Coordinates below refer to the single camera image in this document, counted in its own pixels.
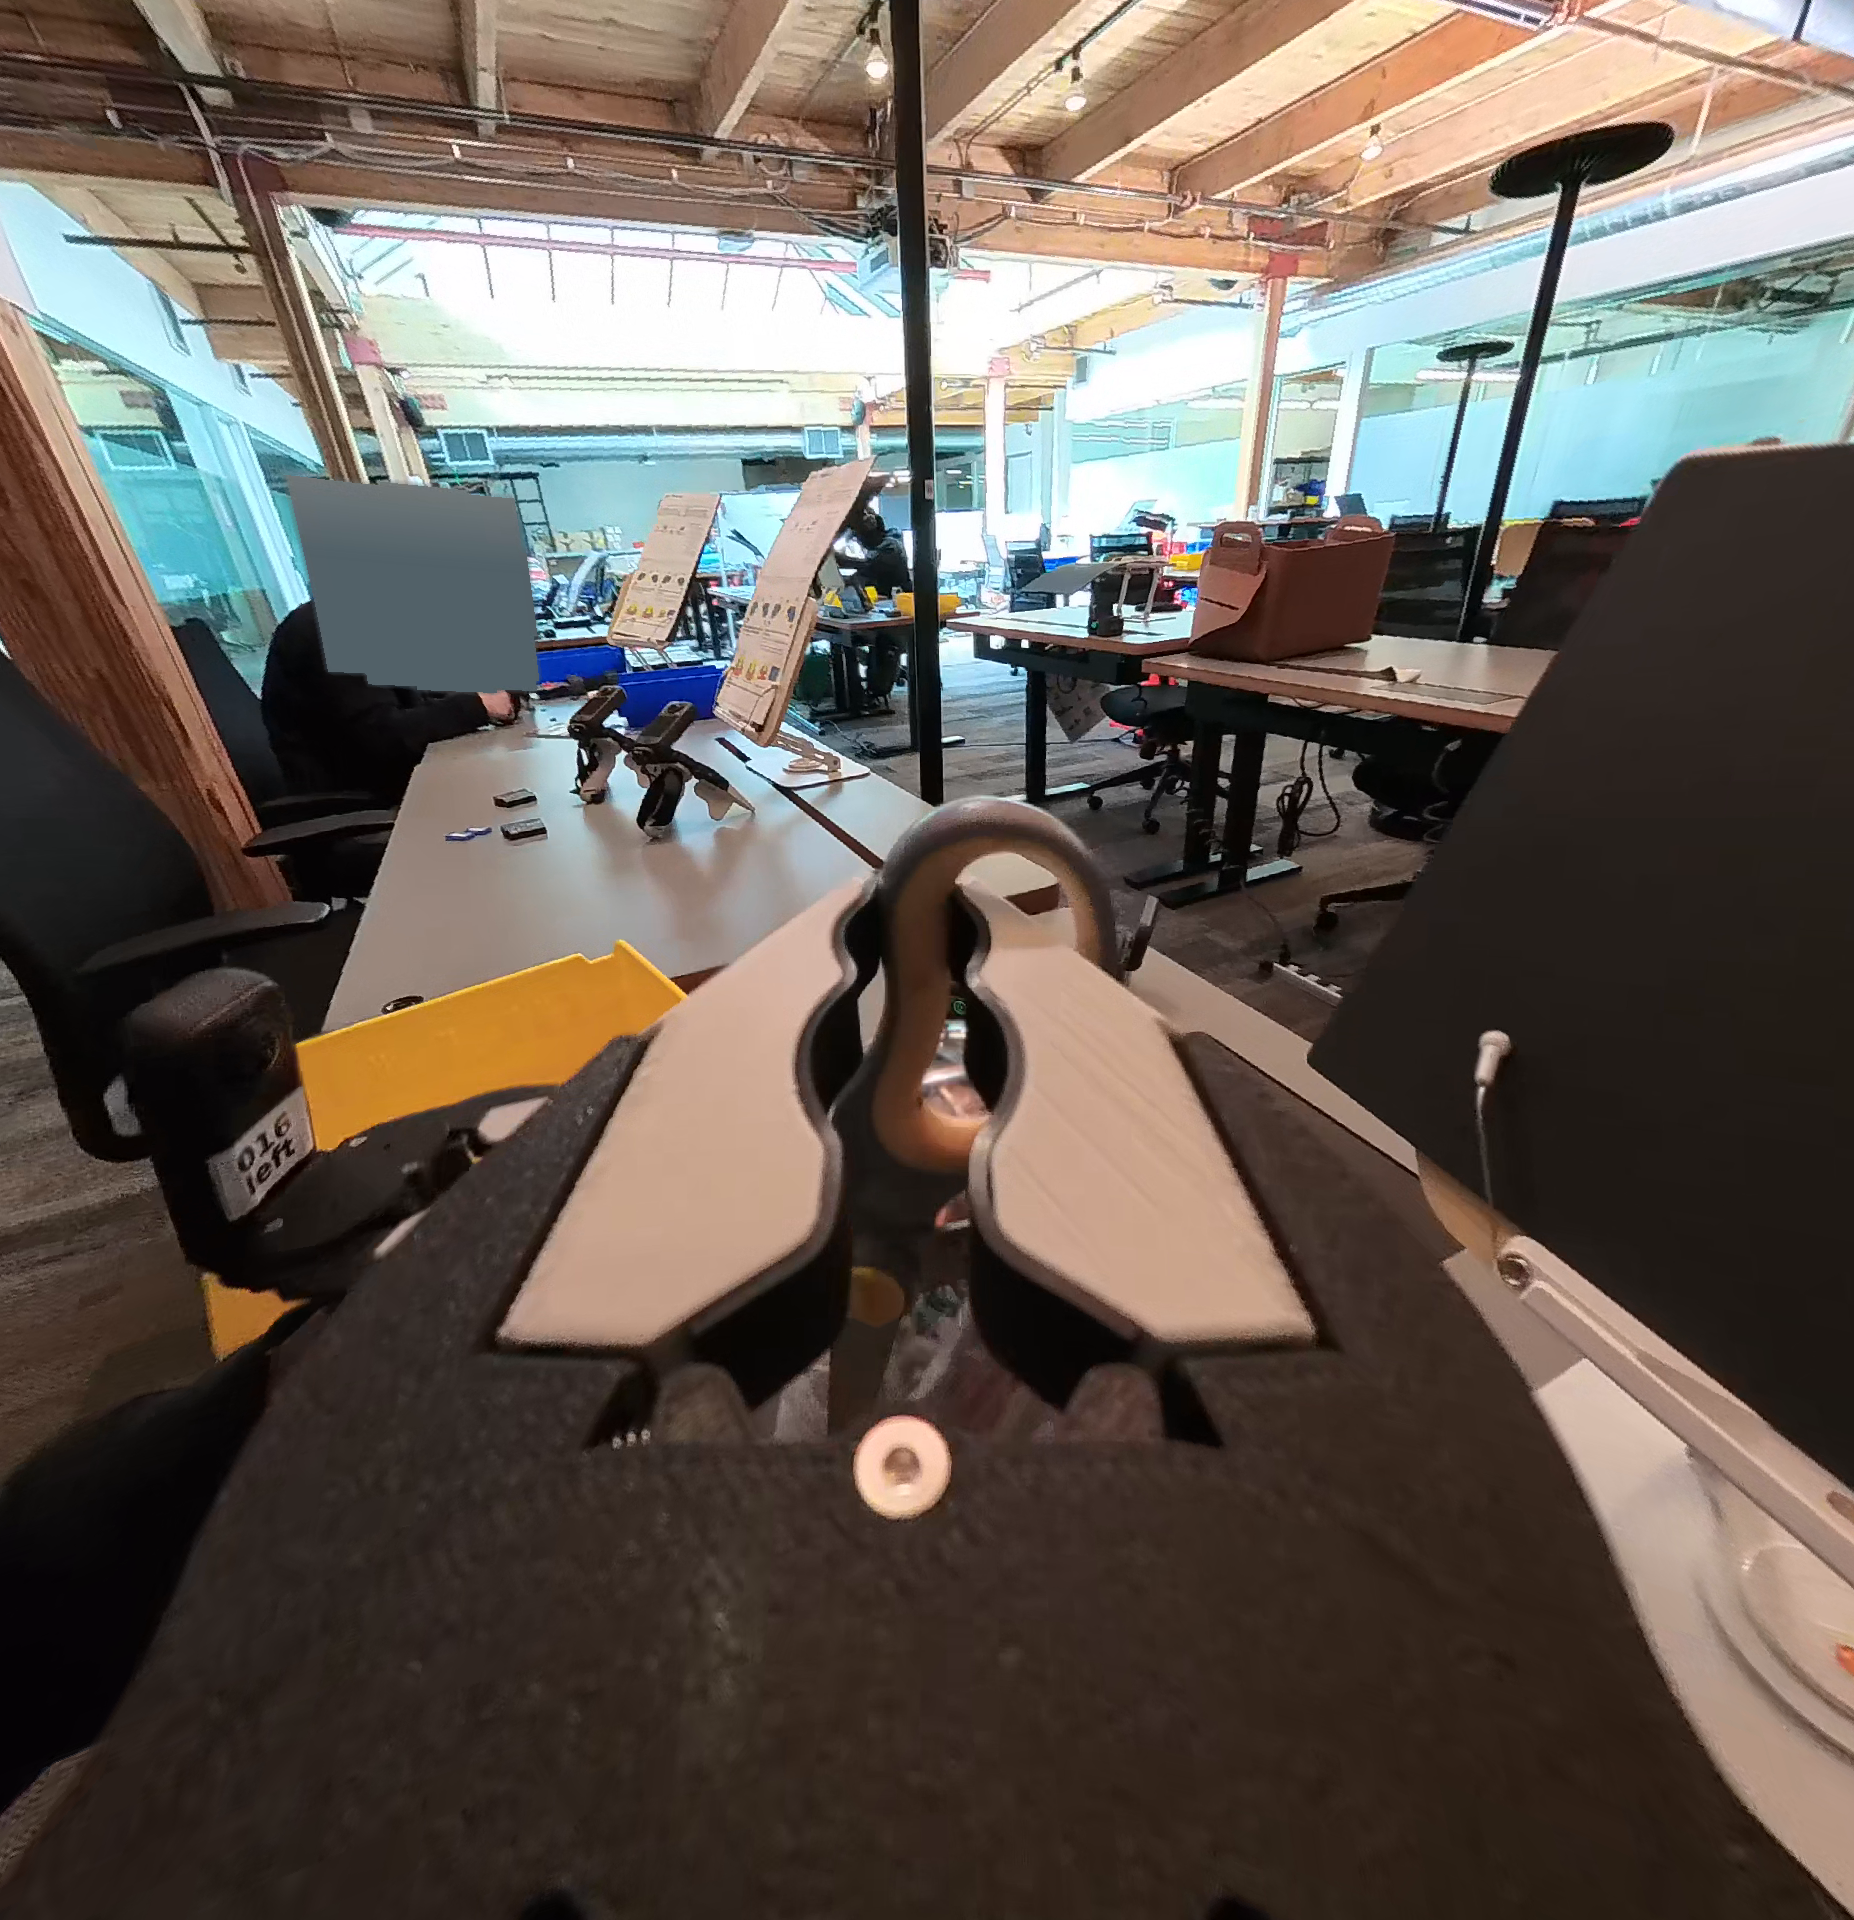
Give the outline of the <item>black pole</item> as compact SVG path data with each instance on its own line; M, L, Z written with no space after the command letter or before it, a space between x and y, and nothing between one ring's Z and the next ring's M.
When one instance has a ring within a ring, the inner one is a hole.
M908 473L912 526L910 735L926 804L943 802L940 607L935 508L931 218L926 171L922 6L887 4L891 165L896 212L901 348L908 378Z

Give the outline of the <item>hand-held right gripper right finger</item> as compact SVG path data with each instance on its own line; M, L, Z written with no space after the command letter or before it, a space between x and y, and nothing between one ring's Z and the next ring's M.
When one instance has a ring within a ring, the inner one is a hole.
M963 881L975 1325L1033 1391L1129 1366L1311 1353L1319 1317L1185 1034L1116 971Z

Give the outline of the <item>black computer monitor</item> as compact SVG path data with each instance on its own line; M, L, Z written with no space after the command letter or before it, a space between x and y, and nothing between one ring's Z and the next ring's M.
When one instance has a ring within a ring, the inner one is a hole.
M1854 1492L1854 443L1663 477L1311 1066Z

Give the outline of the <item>black office chair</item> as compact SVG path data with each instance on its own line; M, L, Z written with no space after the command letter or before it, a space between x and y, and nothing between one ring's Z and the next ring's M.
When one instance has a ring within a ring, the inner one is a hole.
M1509 601L1471 633L1488 645L1554 655L1634 529L1636 516L1538 522L1529 529L1532 546ZM1480 529L1396 537L1396 556L1376 607L1376 635L1456 639L1477 543ZM1367 824L1381 835L1403 841L1440 838L1492 747L1492 731L1456 731L1433 738L1426 747L1363 758L1353 783L1372 802Z
M1169 679L1126 683L1104 694L1104 716L1136 750L1136 773L1118 776L1116 786L1148 788L1139 833L1155 835L1161 804L1181 797L1189 783L1196 729L1187 716L1187 689Z
M0 962L17 976L74 1143L145 1161L123 1090L124 1015L193 971L269 976L300 1041L325 1031L362 887L216 910L176 824L0 648Z

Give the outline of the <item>black floor lamp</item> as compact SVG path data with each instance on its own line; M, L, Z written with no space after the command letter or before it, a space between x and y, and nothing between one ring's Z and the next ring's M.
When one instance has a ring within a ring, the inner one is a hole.
M1471 340L1471 342L1456 342L1450 348L1440 348L1436 361L1442 370L1456 370L1458 375L1458 402L1456 402L1456 415L1452 415L1452 429L1445 441L1445 455L1442 455L1442 471L1440 471L1440 483L1436 483L1436 505L1433 505L1433 529L1442 534L1450 526L1450 496L1452 496L1452 473L1458 465L1458 453L1466 443L1466 427L1468 427L1468 411L1471 411L1471 393L1477 388L1477 375L1487 361L1503 361L1509 352L1515 348L1515 342L1509 340Z
M1559 283L1564 273L1564 257L1571 247L1571 229L1578 222L1578 206L1587 187L1610 185L1663 160L1672 144L1672 129L1666 121L1618 121L1608 129L1571 131L1538 146L1527 146L1517 157L1505 160L1492 179L1488 190L1503 204L1524 198L1553 198L1553 229L1547 240L1547 257L1538 268L1538 283L1532 295L1529 325L1521 345L1515 397L1509 402L1509 425L1503 434L1488 500L1480 522L1480 537L1474 546L1468 586L1458 612L1458 641L1471 641L1477 633L1477 613L1484 612L1484 599L1492 576L1492 556L1503 534L1503 516L1509 508L1509 491L1515 483L1515 465L1521 453L1521 437L1527 427L1527 415L1532 406L1532 389L1538 380L1538 361L1547 345L1547 330L1553 325L1553 312L1559 301Z

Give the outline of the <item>cardboard instruction board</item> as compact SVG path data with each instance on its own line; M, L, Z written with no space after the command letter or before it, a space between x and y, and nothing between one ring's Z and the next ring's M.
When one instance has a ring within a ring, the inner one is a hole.
M701 569L716 526L716 491L667 491L642 543L638 562L621 579L609 641L622 651L663 651Z
M874 455L823 468L803 481L750 590L736 651L716 689L715 716L748 738L758 769L782 793L866 780L810 735L789 729L796 683L820 619L820 564L832 556L848 512L862 496Z

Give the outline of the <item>brown bag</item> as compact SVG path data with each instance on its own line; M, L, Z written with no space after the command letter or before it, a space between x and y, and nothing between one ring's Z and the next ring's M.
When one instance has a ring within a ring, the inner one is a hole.
M1315 538L1269 538L1222 522L1196 576L1189 655L1279 664L1353 648L1375 633L1396 537L1337 516Z

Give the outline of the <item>grey orange scissors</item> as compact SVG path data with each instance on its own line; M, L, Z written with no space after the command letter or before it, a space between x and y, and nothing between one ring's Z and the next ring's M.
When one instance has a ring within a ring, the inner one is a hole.
M963 874L998 854L1026 857L1060 881L1083 959L1116 971L1121 958L1106 878L1083 841L1036 804L940 804L891 845L875 881L885 1009L866 1100L875 1143L918 1174L963 1174L978 1133L975 1121L931 1112L922 1083L955 994L948 912Z

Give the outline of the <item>yellow plastic bin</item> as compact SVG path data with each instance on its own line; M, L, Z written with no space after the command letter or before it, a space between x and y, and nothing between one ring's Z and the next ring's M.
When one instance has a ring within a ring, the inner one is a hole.
M341 1153L435 1105L528 1100L684 997L644 954L614 945L609 958L559 958L309 1039L296 1045L309 1143Z

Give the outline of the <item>blue crate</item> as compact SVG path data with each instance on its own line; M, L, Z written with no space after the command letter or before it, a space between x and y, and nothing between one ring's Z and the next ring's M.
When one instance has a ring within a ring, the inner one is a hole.
M536 651L536 692L548 702L584 702L606 686L622 686L622 722L638 729L662 709L685 702L699 716L715 714L727 661L695 648L627 651L610 641L554 645Z

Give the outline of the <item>grey desk brown edge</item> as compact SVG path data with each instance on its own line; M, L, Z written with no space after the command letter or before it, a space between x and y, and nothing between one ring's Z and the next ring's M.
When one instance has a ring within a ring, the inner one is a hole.
M374 1019L392 1002L433 1002L559 958L609 958L628 945L684 987L736 962L777 927L830 892L866 878L891 845L928 813L881 773L782 793L748 738L699 721L689 753L716 768L754 813L715 824L684 797L674 835L637 826L642 788L617 768L606 802L572 793L577 744L546 727L488 729L433 744L396 810L380 875L341 971L328 1031ZM533 806L498 810L491 794L536 793ZM538 817L548 838L509 845L501 826ZM488 838L447 845L449 828L488 826Z

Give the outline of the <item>wooden post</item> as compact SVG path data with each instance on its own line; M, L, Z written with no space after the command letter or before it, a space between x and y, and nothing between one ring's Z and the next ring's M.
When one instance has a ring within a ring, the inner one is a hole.
M289 902L30 321L0 299L0 639L151 797L222 908Z

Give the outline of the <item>white monitor stand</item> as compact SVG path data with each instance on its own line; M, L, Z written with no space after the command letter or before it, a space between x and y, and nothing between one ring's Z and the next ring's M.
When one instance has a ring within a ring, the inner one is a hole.
M1603 1523L1638 1628L1740 1803L1854 1917L1854 1759L1730 1650L1701 1574L1714 1511L1682 1442L1458 1251L1445 1275L1515 1356Z

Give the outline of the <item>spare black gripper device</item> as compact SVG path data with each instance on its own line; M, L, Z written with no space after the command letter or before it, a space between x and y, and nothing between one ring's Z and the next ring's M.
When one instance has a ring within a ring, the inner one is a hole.
M627 765L642 786L637 826L652 841L674 835L684 797L699 797L715 824L754 813L754 804L716 768L684 744L695 722L699 709L674 702L642 731L622 735Z
M622 753L617 716L627 709L627 686L614 683L592 692L570 716L566 735L577 743L572 793L584 804L601 804L614 768Z

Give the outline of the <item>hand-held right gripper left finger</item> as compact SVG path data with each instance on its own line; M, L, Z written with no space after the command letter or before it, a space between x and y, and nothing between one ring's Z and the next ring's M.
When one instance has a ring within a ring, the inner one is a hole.
M772 1401L848 1309L843 1146L827 1098L860 1061L841 884L671 1009L498 1321L517 1353L705 1363Z

